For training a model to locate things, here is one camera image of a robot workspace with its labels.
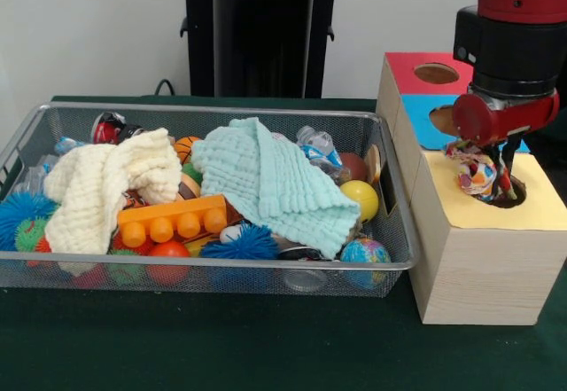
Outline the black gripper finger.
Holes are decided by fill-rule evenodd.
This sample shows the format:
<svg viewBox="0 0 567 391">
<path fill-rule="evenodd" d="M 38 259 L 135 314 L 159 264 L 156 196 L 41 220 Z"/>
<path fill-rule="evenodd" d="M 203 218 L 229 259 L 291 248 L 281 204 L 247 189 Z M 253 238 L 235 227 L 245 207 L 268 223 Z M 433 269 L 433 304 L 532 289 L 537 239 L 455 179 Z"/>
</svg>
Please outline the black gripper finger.
<svg viewBox="0 0 567 391">
<path fill-rule="evenodd" d="M 504 145 L 504 163 L 512 176 L 513 160 L 517 151 L 517 137 L 509 137 L 507 143 Z"/>
<path fill-rule="evenodd" d="M 500 147 L 498 145 L 489 145 L 488 156 L 490 157 L 495 170 L 493 187 L 500 187 L 501 179 L 504 174 L 504 164 L 502 163 Z"/>
</svg>

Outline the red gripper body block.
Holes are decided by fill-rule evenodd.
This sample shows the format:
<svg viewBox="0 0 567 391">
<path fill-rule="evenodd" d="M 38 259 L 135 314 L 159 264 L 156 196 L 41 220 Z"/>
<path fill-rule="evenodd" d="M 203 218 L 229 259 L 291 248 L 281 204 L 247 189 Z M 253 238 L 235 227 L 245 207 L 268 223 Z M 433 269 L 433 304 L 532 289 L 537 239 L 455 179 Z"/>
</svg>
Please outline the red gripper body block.
<svg viewBox="0 0 567 391">
<path fill-rule="evenodd" d="M 547 126 L 559 112 L 559 94 L 543 98 L 498 99 L 482 94 L 461 95 L 452 118 L 461 139 L 478 146 L 496 145 L 510 136 Z"/>
</svg>

